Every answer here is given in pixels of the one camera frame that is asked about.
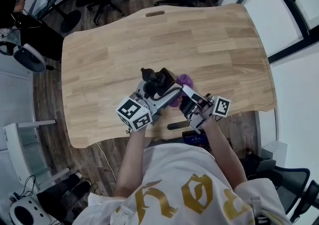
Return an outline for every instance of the wooden table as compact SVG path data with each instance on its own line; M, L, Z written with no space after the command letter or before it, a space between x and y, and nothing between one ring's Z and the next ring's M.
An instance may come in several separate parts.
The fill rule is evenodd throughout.
M229 115L276 105L264 48L242 5L147 8L65 38L62 95L74 147L128 136L115 109L136 90L142 67L190 75L200 94L231 99ZM191 128L167 129L180 121L180 110L168 107L146 136L180 137Z

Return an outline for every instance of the purple object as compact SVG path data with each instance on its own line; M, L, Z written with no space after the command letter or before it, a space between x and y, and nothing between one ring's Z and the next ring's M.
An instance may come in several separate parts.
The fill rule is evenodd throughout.
M176 82L180 85L186 84L187 86L191 87L192 89L194 88L194 83L193 80L189 75L183 74L177 77ZM173 108L178 107L178 98L186 96L186 94L182 91L180 95L169 105Z

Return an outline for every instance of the wooden floor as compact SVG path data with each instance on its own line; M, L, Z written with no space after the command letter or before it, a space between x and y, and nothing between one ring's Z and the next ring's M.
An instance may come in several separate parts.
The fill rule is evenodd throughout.
M126 15L132 14L142 8L153 6L157 0L113 0L121 6ZM215 6L214 0L207 0L201 6ZM60 7L65 13L79 9L82 13L81 21L71 31L81 31L96 27L93 23L97 7L89 12L86 7L76 8L75 0L70 0ZM110 8L105 8L99 19L100 26L120 19L120 14ZM62 17L57 12L49 14L44 21L57 32L62 22ZM58 62L46 59L47 64L61 69ZM97 194L111 196L115 187L115 179L101 152L99 146L94 144L85 149L75 149L71 146L64 119L63 102L61 93L61 73L46 71L34 75L34 103L37 120L56 119L56 125L44 126L39 129L40 139L49 165L53 169L61 170L70 167L72 171L80 171L84 178L98 185ZM233 145L239 156L244 154L246 147L257 151L257 132L254 112L237 114L218 122ZM100 142L103 151L115 175L123 159L127 138L112 139ZM87 197L79 201L77 206L85 207Z

